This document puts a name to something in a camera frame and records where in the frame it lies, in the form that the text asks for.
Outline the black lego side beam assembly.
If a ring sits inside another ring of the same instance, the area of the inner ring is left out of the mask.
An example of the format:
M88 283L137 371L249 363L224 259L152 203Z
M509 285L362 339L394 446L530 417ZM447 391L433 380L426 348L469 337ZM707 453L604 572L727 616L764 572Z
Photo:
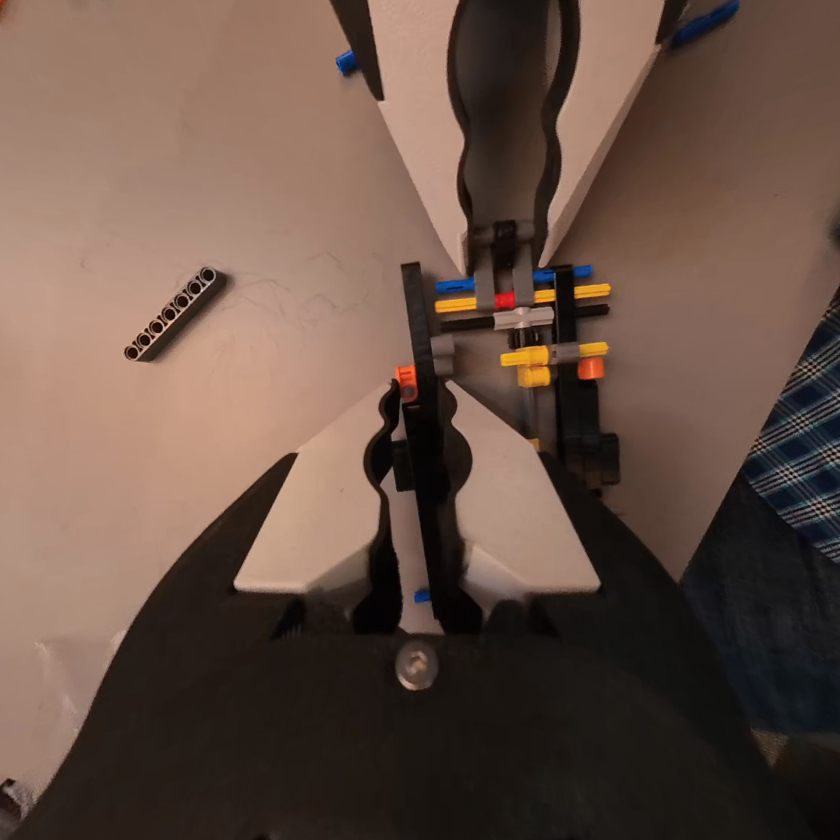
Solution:
M434 616L446 634L456 634L461 626L462 552L445 465L440 383L434 368L422 268L418 262L402 264L401 274L416 377L416 397L402 409L407 453Z

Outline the long blue lego pin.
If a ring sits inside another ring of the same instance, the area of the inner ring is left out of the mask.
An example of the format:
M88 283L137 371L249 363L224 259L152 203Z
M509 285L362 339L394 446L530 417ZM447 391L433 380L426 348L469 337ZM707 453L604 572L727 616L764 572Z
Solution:
M726 25L738 13L740 1L727 1L709 12L681 24L668 38L670 49L681 49Z

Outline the multicoloured lego chassis assembly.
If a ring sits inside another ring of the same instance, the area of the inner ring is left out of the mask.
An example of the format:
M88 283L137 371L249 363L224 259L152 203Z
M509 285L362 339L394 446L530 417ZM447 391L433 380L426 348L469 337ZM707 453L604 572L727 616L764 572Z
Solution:
M608 345L583 342L579 322L610 311L612 287L589 265L532 267L534 226L504 220L470 236L469 275L435 283L434 312L443 336L493 331L507 339L500 357L514 370L524 401L524 432L535 448L538 394L553 389L555 444L561 464L600 497L621 479L620 444L602 430L599 384Z

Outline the grey lego beam with holes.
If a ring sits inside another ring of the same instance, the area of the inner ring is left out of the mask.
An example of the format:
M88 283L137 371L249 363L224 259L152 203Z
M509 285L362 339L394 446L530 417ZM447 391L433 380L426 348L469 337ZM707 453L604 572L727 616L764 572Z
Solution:
M125 346L123 356L131 362L154 361L226 290L228 280L215 268L199 269Z

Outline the blue denim jeans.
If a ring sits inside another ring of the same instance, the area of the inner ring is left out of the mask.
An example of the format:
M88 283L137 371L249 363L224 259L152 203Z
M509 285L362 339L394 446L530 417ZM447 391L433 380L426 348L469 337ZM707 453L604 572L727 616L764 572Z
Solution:
M681 577L752 728L839 733L838 563L738 473Z

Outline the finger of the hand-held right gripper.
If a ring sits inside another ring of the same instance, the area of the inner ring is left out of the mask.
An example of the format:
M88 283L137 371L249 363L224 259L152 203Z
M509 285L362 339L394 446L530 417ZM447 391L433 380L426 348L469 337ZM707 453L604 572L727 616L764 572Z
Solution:
M534 260L546 266L611 149L660 50L663 1L559 2L558 64L542 105L546 158L534 202Z
M455 52L466 2L368 3L382 84L379 109L441 244L471 270L466 115Z

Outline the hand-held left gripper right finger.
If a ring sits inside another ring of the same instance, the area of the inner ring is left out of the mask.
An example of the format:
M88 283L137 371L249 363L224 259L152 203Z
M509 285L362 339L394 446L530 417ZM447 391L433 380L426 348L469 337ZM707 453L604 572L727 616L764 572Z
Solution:
M436 389L436 618L477 633L503 602L592 594L593 562L537 449L461 386Z

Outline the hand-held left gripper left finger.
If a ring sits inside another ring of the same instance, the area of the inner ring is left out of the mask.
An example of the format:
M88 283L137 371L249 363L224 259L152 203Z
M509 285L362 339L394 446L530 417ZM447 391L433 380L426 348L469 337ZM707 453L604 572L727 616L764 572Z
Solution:
M358 633L396 630L403 592L382 482L400 403L395 381L378 385L298 449L237 592L325 601Z

